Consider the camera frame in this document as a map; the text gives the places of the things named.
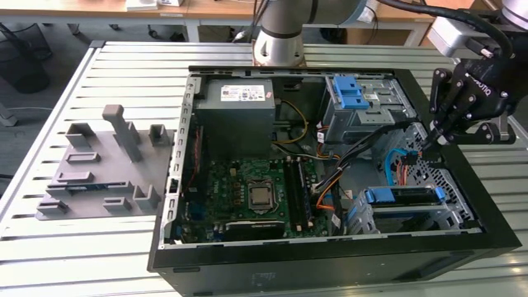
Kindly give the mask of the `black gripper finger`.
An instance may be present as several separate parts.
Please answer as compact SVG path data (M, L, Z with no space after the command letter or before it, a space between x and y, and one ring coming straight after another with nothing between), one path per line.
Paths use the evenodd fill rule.
M506 145L516 142L516 134L506 114L500 117L482 122L475 132L452 131L447 140L458 145Z
M475 103L475 95L470 95L467 89L468 82L458 79L451 70L435 70L430 96L430 113L434 114L434 119L424 140L426 160L438 160L442 146L454 141L454 133Z

